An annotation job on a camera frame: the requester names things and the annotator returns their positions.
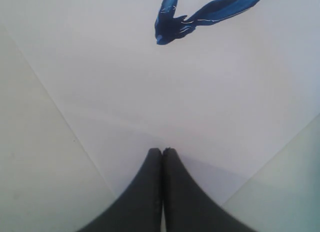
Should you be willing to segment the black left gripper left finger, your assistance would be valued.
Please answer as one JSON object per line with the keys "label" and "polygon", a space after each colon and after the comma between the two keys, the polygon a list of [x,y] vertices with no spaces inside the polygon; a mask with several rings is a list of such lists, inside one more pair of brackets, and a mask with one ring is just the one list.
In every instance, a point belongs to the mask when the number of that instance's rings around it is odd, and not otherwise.
{"label": "black left gripper left finger", "polygon": [[161,231],[162,153],[151,148],[138,173],[111,206],[80,231]]}

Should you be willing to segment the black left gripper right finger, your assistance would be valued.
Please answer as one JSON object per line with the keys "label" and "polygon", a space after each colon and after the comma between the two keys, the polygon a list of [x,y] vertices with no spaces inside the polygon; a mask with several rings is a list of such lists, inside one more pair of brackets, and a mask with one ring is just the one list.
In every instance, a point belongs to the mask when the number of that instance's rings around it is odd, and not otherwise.
{"label": "black left gripper right finger", "polygon": [[254,231],[210,199],[189,174],[175,149],[163,151],[162,172],[167,231]]}

